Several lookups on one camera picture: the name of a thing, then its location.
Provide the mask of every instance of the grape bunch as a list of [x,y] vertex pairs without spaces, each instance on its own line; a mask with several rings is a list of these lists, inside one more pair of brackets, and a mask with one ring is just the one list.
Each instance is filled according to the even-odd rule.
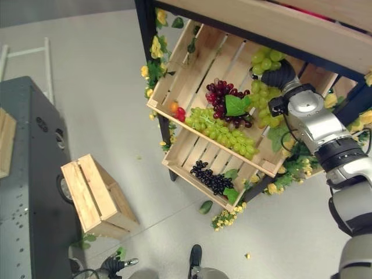
[[226,103],[225,96],[233,95],[239,98],[244,98],[250,94],[249,90],[238,92],[232,83],[227,84],[226,80],[219,80],[216,78],[213,83],[207,85],[208,92],[205,94],[207,101],[213,105],[215,119],[224,119],[226,122],[232,122],[235,128],[245,126],[246,128],[252,127],[252,118],[249,113],[240,116],[226,116]]
[[195,177],[199,179],[208,188],[211,188],[214,195],[223,195],[225,188],[233,188],[232,178],[225,178],[223,174],[213,174],[213,170],[203,170],[208,165],[207,162],[201,160],[196,161],[190,173],[194,173]]
[[276,87],[268,87],[260,80],[253,80],[251,87],[251,106],[259,110],[259,127],[269,125],[271,128],[277,127],[283,119],[283,115],[271,116],[268,102],[269,100],[281,95],[281,91]]
[[267,70],[278,70],[281,67],[280,60],[283,59],[284,54],[282,52],[263,46],[252,55],[252,72],[260,75]]
[[185,123],[210,139],[252,160],[254,154],[258,153],[258,149],[255,148],[255,141],[240,130],[234,128],[229,130],[226,127],[228,123],[221,119],[215,119],[213,115],[212,108],[193,108],[191,109],[191,116],[185,119]]

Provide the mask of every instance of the display shelf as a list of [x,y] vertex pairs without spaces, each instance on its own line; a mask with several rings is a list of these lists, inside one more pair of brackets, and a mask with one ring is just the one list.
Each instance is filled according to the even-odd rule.
[[[192,39],[196,25],[198,25],[196,22],[188,22],[168,64],[168,71],[176,73],[159,80],[148,101],[148,106],[197,136],[212,142],[227,153],[274,177],[284,158],[282,158],[281,152],[271,151],[271,141],[265,137],[266,128],[259,128],[256,120],[253,121],[251,128],[244,129],[244,133],[255,140],[260,153],[255,155],[254,160],[248,160],[188,127],[171,115],[169,107],[173,101],[177,101],[179,106],[186,110],[187,115],[190,114],[191,108],[207,107],[205,88],[216,77],[233,83],[241,91],[251,88],[252,79],[249,76],[251,56],[260,48],[260,45],[203,24],[196,35],[196,51],[188,53],[187,45]],[[305,64],[304,61],[290,56],[287,57],[287,60],[297,73]],[[314,65],[307,65],[304,69],[301,80],[314,84],[320,93],[328,90],[337,77],[336,74]]]
[[[208,162],[206,168],[213,170],[214,174],[238,169],[238,177],[233,183],[234,188],[239,192],[239,196],[234,204],[230,204],[224,196],[214,195],[211,189],[190,173],[197,160]],[[245,192],[243,179],[249,179],[251,175],[257,172],[250,164],[184,128],[181,129],[177,141],[169,149],[163,164],[227,210],[233,210],[243,196]]]

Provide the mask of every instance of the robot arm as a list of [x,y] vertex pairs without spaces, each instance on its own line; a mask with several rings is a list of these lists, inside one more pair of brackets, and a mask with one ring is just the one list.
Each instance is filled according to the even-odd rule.
[[284,115],[288,128],[325,170],[327,184],[338,190],[330,198],[330,211],[339,228],[352,238],[334,278],[372,278],[372,158],[324,108],[323,97],[310,84],[299,82],[286,60],[279,70],[252,76],[282,91],[281,97],[269,102],[271,115]]

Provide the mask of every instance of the black shoe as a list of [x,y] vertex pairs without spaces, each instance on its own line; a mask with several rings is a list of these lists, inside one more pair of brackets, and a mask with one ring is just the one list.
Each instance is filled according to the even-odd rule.
[[194,266],[200,266],[202,262],[202,247],[199,244],[195,244],[190,253],[190,268],[188,272],[188,279],[191,279],[191,270]]

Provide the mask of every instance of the concrete floor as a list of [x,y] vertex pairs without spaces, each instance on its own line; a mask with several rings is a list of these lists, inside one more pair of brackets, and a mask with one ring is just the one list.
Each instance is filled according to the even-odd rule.
[[[164,32],[173,46],[180,31]],[[190,249],[199,243],[203,265],[232,279],[327,278],[336,272],[348,237],[328,212],[323,175],[280,196],[259,195],[221,232],[210,227],[220,208],[200,215],[205,197],[181,178],[169,180],[160,163],[158,124],[148,119],[143,97],[145,58],[134,10],[0,29],[12,51],[38,47],[44,36],[51,39],[56,107],[67,124],[71,157],[93,154],[119,182],[141,223],[122,242],[93,242],[85,251],[88,267],[97,268],[123,246],[128,259],[140,259],[120,272],[123,278],[139,269],[156,270],[162,279],[185,278]],[[29,75],[45,89],[42,56],[12,59],[6,78]]]

